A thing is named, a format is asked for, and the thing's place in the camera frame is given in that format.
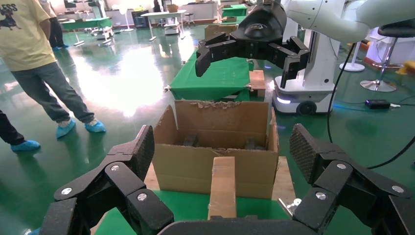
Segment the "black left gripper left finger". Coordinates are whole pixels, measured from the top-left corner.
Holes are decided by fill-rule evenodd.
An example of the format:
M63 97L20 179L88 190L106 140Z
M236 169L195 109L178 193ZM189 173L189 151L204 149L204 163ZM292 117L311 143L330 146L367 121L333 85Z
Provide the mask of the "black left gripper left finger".
M55 191L40 233L88 235L116 208L136 234L158 234L174 215L144 182L154 152L153 128L144 125L134 140L113 146L96 168Z

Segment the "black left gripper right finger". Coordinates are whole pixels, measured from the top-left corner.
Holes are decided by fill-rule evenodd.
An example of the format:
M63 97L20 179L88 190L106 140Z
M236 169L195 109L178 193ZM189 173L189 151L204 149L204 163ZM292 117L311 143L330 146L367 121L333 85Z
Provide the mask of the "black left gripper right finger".
M311 186L293 220L321 235L338 207L345 207L374 235L415 232L414 194L404 185L356 163L338 145L293 127L290 154Z

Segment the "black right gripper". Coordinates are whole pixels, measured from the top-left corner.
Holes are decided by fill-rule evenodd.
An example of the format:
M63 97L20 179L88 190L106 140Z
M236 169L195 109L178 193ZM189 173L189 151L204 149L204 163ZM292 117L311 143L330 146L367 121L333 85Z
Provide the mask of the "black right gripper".
M279 1L257 5L227 36L216 33L198 43L195 72L202 77L211 63L232 57L268 60L283 70L280 87L306 68L310 49L297 37L282 42L287 16Z

